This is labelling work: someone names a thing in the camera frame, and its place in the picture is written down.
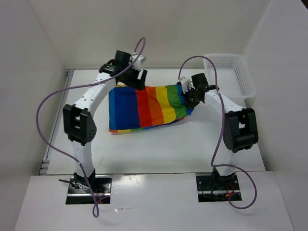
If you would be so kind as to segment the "rainbow striped shorts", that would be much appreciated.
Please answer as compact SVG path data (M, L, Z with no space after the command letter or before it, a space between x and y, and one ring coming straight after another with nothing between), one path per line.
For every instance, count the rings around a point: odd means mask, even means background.
M131 132L169 125L191 115L180 85L147 86L144 90L118 85L109 92L109 131Z

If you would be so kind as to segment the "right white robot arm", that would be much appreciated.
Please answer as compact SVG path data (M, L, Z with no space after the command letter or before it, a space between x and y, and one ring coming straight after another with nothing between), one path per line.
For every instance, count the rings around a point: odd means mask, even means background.
M235 173L240 155L258 142L256 114L252 108L243 108L217 91L215 85L209 85L205 74L193 75L191 79L181 77L181 96L187 108L193 109L200 102L213 108L222 116L222 134L219 143L223 146L222 160L213 166L211 184L222 189Z

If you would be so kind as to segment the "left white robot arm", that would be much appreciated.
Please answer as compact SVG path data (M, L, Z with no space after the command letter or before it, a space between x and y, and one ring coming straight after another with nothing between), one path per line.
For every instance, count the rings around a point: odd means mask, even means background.
M74 104L63 107L64 132L77 159L73 184L89 193L96 187L96 173L92 163L91 142L97 133L93 120L98 106L122 82L136 90L145 88L147 71L141 69L145 57L117 51L115 58L105 63L91 86Z

